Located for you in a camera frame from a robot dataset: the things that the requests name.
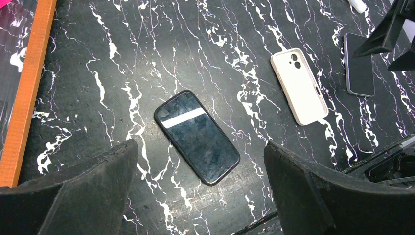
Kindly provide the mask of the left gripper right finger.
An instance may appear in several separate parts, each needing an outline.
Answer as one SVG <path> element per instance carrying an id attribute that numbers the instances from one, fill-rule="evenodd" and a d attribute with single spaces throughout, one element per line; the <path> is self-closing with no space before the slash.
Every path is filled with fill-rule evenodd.
<path id="1" fill-rule="evenodd" d="M 415 192 L 364 181 L 269 142 L 264 149 L 286 235 L 412 235 Z"/>

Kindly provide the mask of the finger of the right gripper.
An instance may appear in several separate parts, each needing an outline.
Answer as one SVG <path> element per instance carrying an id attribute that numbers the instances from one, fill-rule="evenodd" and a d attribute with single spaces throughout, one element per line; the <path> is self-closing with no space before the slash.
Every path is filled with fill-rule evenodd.
<path id="1" fill-rule="evenodd" d="M 415 2 L 395 0 L 381 23 L 354 52 L 354 57 L 391 52 L 396 45 L 406 20 L 415 21 Z"/>
<path id="2" fill-rule="evenodd" d="M 389 71 L 414 71 L 415 70 L 415 43 L 412 42 L 409 50 L 402 54 L 388 66 Z"/>

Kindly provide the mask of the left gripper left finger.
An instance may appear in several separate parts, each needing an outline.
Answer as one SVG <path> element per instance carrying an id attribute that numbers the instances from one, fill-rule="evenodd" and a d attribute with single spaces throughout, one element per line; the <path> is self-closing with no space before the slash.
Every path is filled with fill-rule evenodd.
<path id="1" fill-rule="evenodd" d="M 116 235 L 138 160 L 127 140 L 77 165 L 0 189 L 3 235 Z"/>

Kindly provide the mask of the silver-edged smartphone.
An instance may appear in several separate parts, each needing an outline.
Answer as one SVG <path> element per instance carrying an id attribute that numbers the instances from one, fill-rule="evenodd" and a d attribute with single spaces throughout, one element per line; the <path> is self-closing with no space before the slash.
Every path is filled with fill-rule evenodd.
<path id="1" fill-rule="evenodd" d="M 354 52 L 366 38 L 347 33 L 343 36 L 346 88 L 350 94 L 373 97 L 375 95 L 372 57 L 355 57 Z"/>

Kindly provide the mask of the beige phone case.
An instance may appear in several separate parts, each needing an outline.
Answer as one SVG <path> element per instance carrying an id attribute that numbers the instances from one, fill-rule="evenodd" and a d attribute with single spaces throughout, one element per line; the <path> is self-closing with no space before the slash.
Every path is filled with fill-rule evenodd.
<path id="1" fill-rule="evenodd" d="M 328 115 L 328 106 L 301 49 L 275 53 L 270 62 L 298 125 L 306 126 Z"/>

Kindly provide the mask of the black phone case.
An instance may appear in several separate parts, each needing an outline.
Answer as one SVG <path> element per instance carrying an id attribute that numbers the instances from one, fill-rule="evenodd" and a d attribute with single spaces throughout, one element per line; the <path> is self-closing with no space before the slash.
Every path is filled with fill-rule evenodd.
<path id="1" fill-rule="evenodd" d="M 204 184 L 218 184 L 239 164 L 239 152 L 192 91 L 159 106 L 154 120 Z"/>

